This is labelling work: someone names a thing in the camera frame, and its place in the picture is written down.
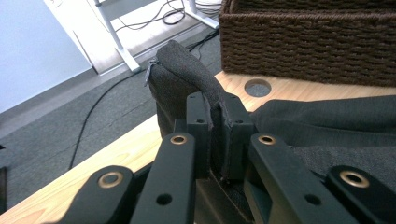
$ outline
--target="wooden desk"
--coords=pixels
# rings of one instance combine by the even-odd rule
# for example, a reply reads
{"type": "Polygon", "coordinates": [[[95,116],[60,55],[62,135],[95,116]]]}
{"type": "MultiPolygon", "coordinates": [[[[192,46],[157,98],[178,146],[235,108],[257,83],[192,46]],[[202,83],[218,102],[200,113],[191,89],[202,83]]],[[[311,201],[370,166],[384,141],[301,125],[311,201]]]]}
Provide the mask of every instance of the wooden desk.
{"type": "MultiPolygon", "coordinates": [[[[216,78],[227,92],[238,95],[249,111],[256,110],[271,99],[315,101],[396,94],[396,88],[324,85],[276,77],[250,77],[219,73],[216,78]],[[268,82],[272,88],[271,92],[261,98],[249,96],[245,92],[245,85],[252,79],[268,82]]],[[[153,116],[9,209],[0,216],[0,223],[43,223],[60,219],[72,202],[74,195],[91,174],[108,165],[121,165],[136,171],[154,160],[161,141],[157,118],[153,116]]]]}

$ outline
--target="wicker basket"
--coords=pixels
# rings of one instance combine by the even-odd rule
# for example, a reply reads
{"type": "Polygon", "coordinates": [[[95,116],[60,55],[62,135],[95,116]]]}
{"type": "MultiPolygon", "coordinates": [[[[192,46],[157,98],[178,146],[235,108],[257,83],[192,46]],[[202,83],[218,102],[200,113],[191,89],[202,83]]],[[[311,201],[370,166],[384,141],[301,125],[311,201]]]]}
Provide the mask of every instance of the wicker basket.
{"type": "Polygon", "coordinates": [[[396,86],[396,1],[223,0],[222,69],[396,86]]]}

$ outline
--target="black wire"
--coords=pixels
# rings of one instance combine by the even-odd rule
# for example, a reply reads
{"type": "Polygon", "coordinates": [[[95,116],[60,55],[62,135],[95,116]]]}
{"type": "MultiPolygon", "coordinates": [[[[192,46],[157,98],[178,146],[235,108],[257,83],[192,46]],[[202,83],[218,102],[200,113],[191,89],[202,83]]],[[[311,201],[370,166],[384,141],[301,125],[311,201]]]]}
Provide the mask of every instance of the black wire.
{"type": "Polygon", "coordinates": [[[123,28],[129,28],[129,29],[131,29],[131,30],[140,30],[140,29],[143,29],[144,27],[148,26],[148,25],[149,25],[151,22],[153,22],[153,21],[160,21],[160,20],[162,20],[163,18],[159,18],[159,19],[156,19],[156,18],[158,17],[158,15],[160,15],[161,11],[163,10],[163,7],[166,6],[167,4],[169,4],[169,1],[167,1],[166,3],[164,3],[164,4],[160,7],[160,10],[158,10],[157,14],[155,14],[155,16],[154,16],[151,20],[149,20],[149,21],[143,21],[143,22],[140,22],[140,23],[135,23],[135,24],[129,24],[129,25],[127,25],[127,24],[125,24],[125,23],[121,20],[121,18],[119,18],[119,21],[122,22],[122,24],[123,24],[124,26],[122,26],[121,28],[117,29],[116,32],[117,32],[118,30],[123,29],[123,28]],[[132,28],[132,27],[131,27],[131,26],[136,26],[136,25],[143,25],[143,26],[141,26],[141,27],[139,27],[139,28],[132,28]]]}
{"type": "Polygon", "coordinates": [[[183,0],[180,0],[180,1],[181,1],[181,5],[183,6],[183,8],[174,8],[170,4],[169,0],[166,0],[166,2],[168,3],[169,7],[171,7],[173,9],[173,11],[168,11],[167,13],[165,13],[163,15],[163,23],[165,23],[166,25],[175,25],[175,24],[178,24],[179,22],[181,22],[186,17],[186,11],[185,11],[185,7],[184,7],[184,2],[183,2],[183,0]],[[174,22],[169,22],[169,21],[165,20],[167,17],[172,16],[172,15],[177,14],[177,13],[182,13],[183,14],[183,16],[179,20],[174,21],[174,22]]]}
{"type": "Polygon", "coordinates": [[[134,75],[125,77],[125,78],[123,78],[122,80],[116,82],[116,83],[115,83],[114,85],[112,85],[107,91],[105,91],[105,93],[103,93],[103,94],[101,95],[101,97],[99,97],[99,99],[98,99],[98,100],[95,102],[95,104],[91,107],[90,112],[88,112],[87,116],[86,116],[85,119],[84,119],[84,123],[82,124],[81,131],[79,132],[78,140],[77,140],[77,142],[76,142],[76,147],[75,147],[75,149],[74,149],[73,156],[72,156],[72,159],[71,159],[70,164],[69,164],[69,170],[71,170],[71,169],[73,168],[74,160],[75,160],[75,158],[76,158],[76,154],[77,154],[77,151],[78,151],[78,146],[79,146],[79,143],[81,142],[82,134],[84,133],[85,126],[87,125],[88,118],[90,117],[92,111],[96,108],[96,106],[99,104],[99,102],[100,102],[111,90],[113,90],[116,86],[118,86],[119,84],[121,84],[121,82],[123,82],[123,81],[125,81],[125,80],[127,80],[128,78],[133,77],[133,76],[134,76],[134,75]]]}
{"type": "Polygon", "coordinates": [[[195,43],[192,43],[192,44],[188,45],[188,46],[186,47],[186,49],[187,49],[189,52],[192,52],[195,48],[198,47],[198,53],[199,53],[198,60],[201,60],[201,51],[200,51],[200,50],[201,50],[201,47],[204,45],[205,42],[207,42],[208,40],[213,39],[213,38],[216,37],[218,34],[219,34],[219,29],[217,29],[217,30],[211,32],[211,33],[208,34],[204,39],[202,39],[202,40],[200,40],[200,41],[198,41],[198,42],[195,42],[195,43]]]}
{"type": "Polygon", "coordinates": [[[149,25],[151,22],[160,21],[160,20],[162,20],[163,23],[165,23],[167,25],[174,25],[174,24],[179,23],[180,21],[182,21],[186,17],[186,13],[184,11],[185,7],[184,7],[184,2],[182,0],[181,0],[181,4],[182,4],[183,8],[174,8],[174,7],[172,7],[172,5],[170,3],[171,2],[175,2],[175,1],[176,0],[166,0],[166,3],[164,3],[161,6],[160,10],[157,12],[157,14],[150,21],[144,21],[144,22],[139,22],[139,23],[134,23],[134,24],[127,25],[119,18],[120,22],[122,22],[122,24],[124,26],[121,26],[119,29],[116,30],[116,32],[121,30],[121,29],[124,29],[124,28],[129,28],[131,30],[140,30],[140,29],[146,27],[147,25],[149,25]],[[171,7],[173,10],[166,12],[161,18],[156,19],[158,17],[158,15],[160,15],[161,11],[163,10],[163,7],[166,6],[166,5],[171,7]],[[172,16],[172,15],[174,15],[176,13],[183,13],[182,18],[180,18],[179,20],[174,21],[174,22],[166,21],[166,18],[168,18],[168,17],[170,17],[170,16],[172,16]],[[131,28],[131,26],[136,26],[136,25],[143,25],[143,26],[141,26],[139,28],[131,28]]]}

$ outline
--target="gray carpet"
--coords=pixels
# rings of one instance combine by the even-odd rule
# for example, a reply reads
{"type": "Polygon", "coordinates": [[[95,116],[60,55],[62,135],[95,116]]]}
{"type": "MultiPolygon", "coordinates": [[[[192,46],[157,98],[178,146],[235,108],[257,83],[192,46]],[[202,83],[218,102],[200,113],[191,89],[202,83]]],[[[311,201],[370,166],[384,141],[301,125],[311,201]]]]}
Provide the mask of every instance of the gray carpet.
{"type": "MultiPolygon", "coordinates": [[[[203,39],[206,29],[182,42],[183,46],[203,39]]],[[[215,75],[221,71],[219,36],[201,48],[202,63],[215,75]]],[[[197,49],[192,53],[198,56],[197,49]]],[[[82,135],[75,165],[132,130],[155,114],[145,71],[132,76],[124,72],[105,84],[48,113],[44,117],[0,139],[0,166],[8,170],[7,207],[21,202],[67,172],[84,119],[94,103],[112,85],[122,80],[93,110],[82,135]]]]}

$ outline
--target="white wall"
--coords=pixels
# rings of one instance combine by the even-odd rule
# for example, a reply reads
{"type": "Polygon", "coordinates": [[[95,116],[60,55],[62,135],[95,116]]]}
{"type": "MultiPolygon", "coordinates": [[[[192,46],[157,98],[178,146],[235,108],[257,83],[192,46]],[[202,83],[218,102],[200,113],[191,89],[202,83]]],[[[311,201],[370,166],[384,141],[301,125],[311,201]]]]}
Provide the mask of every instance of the white wall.
{"type": "Polygon", "coordinates": [[[0,113],[90,69],[43,0],[0,0],[0,113]]]}

